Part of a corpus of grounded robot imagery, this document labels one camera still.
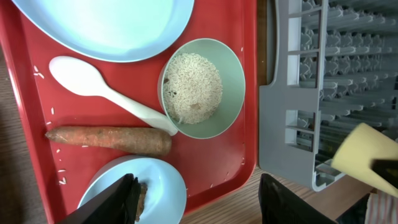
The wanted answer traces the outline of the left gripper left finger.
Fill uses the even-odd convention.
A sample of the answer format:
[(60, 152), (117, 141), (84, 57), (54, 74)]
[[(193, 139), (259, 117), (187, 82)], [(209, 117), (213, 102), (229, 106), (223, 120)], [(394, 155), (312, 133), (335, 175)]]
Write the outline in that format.
[(105, 224), (139, 221), (142, 184), (126, 174), (60, 221), (61, 224)]

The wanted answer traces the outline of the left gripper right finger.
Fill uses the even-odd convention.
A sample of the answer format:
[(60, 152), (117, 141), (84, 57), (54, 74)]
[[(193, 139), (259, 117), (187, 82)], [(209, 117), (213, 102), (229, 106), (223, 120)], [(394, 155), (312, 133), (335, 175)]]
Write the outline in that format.
[(258, 192), (262, 224), (334, 224), (269, 174), (262, 174)]

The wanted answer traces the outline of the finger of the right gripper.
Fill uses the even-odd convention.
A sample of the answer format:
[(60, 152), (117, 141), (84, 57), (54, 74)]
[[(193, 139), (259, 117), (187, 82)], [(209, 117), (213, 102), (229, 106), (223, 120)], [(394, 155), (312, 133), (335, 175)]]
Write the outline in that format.
[(392, 186), (397, 188), (397, 160), (375, 159), (371, 169)]

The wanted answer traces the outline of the brown food scrap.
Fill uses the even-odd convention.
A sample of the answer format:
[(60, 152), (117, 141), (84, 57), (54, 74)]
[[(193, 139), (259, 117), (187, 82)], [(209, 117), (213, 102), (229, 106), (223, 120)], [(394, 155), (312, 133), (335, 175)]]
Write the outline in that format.
[(140, 216), (142, 215), (142, 213), (144, 211), (144, 207), (145, 207), (144, 202), (145, 202), (146, 193), (147, 193), (147, 184), (141, 184), (141, 192), (139, 195), (136, 219), (135, 219), (136, 222), (138, 222), (140, 220)]

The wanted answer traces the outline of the yellow cup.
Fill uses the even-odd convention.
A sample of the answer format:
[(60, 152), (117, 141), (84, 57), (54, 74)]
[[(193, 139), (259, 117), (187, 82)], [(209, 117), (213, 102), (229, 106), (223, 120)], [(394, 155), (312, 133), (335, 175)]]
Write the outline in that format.
[(331, 166), (392, 196), (397, 187), (372, 170), (376, 160), (397, 160), (397, 142), (365, 123), (359, 124), (341, 143)]

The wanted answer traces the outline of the small light blue bowl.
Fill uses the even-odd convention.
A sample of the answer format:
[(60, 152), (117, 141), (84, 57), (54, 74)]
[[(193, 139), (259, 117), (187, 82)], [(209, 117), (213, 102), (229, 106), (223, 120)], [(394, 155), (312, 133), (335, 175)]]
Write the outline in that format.
[(172, 165), (150, 157), (122, 156), (107, 163), (94, 175), (78, 206), (130, 173), (147, 185), (139, 223), (179, 224), (187, 204), (185, 182)]

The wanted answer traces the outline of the orange carrot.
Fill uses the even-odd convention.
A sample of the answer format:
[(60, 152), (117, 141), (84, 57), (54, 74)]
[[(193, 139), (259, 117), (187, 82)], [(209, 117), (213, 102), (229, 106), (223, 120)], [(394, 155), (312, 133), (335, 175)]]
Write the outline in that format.
[(172, 147), (170, 134), (155, 128), (61, 126), (45, 133), (53, 142), (117, 149), (131, 154), (160, 157)]

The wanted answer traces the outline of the green bowl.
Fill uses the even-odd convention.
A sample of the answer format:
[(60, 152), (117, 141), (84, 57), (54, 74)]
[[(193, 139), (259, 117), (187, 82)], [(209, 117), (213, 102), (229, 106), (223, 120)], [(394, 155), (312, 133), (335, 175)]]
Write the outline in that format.
[[(218, 69), (223, 86), (221, 103), (211, 117), (197, 124), (182, 124), (171, 118), (164, 101), (163, 84), (172, 59), (180, 54), (196, 53), (207, 58)], [(191, 138), (209, 139), (225, 132), (236, 120), (243, 107), (246, 92), (244, 70), (236, 54), (224, 43), (210, 38), (195, 39), (182, 45), (164, 65), (159, 81), (158, 96), (162, 109), (177, 130)]]

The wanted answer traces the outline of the cooked white rice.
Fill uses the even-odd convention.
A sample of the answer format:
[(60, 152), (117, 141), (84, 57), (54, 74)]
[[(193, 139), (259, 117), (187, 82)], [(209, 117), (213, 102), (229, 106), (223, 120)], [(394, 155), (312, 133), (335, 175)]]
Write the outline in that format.
[(201, 123), (221, 103), (223, 86), (219, 71), (199, 54), (180, 54), (166, 70), (163, 94), (173, 120), (182, 124)]

